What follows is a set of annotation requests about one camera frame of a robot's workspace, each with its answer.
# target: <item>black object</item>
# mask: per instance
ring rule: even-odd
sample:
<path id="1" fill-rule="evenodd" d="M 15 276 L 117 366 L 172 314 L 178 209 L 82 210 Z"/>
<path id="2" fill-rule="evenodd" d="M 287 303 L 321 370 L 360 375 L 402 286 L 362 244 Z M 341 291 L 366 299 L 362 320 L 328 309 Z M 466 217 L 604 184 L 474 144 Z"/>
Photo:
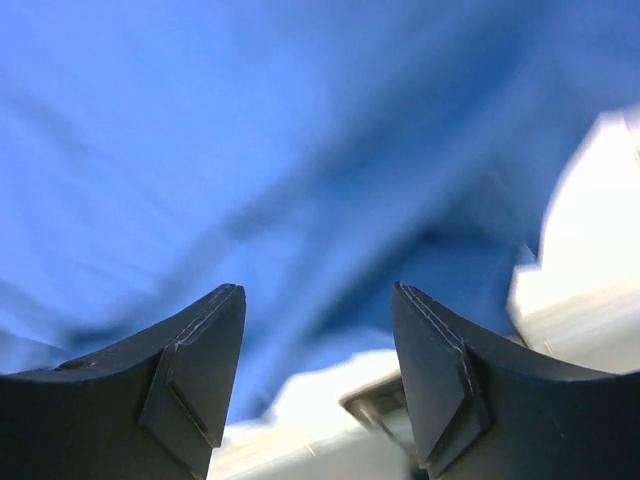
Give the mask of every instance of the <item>black object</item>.
<path id="1" fill-rule="evenodd" d="M 640 478 L 640 373 L 560 362 L 397 284 L 393 330 L 432 480 Z"/>
<path id="2" fill-rule="evenodd" d="M 0 478 L 193 480 L 220 446 L 242 287 L 57 369 L 0 376 Z"/>

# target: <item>blue towel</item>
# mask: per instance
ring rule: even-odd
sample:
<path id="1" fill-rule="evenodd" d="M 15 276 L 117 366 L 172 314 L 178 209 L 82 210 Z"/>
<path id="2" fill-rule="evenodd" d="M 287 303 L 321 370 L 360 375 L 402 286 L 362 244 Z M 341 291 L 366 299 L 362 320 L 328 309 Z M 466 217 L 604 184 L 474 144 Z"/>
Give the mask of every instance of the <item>blue towel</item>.
<path id="1" fill-rule="evenodd" d="M 499 333 L 596 115 L 640 98 L 634 0 L 4 0 L 0 370 L 223 282 L 229 421 L 392 348 L 393 281 Z"/>

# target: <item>dark object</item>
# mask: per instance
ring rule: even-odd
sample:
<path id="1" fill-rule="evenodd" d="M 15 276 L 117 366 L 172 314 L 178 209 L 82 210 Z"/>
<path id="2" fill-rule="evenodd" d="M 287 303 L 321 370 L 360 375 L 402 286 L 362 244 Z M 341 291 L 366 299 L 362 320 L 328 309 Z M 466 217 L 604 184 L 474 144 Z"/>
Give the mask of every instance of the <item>dark object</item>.
<path id="1" fill-rule="evenodd" d="M 392 312 L 417 458 L 429 478 L 640 478 L 640 374 L 540 355 L 413 287 L 394 287 Z"/>
<path id="2" fill-rule="evenodd" d="M 244 315 L 244 290 L 223 285 L 56 370 L 0 376 L 0 478 L 205 478 L 222 438 Z"/>

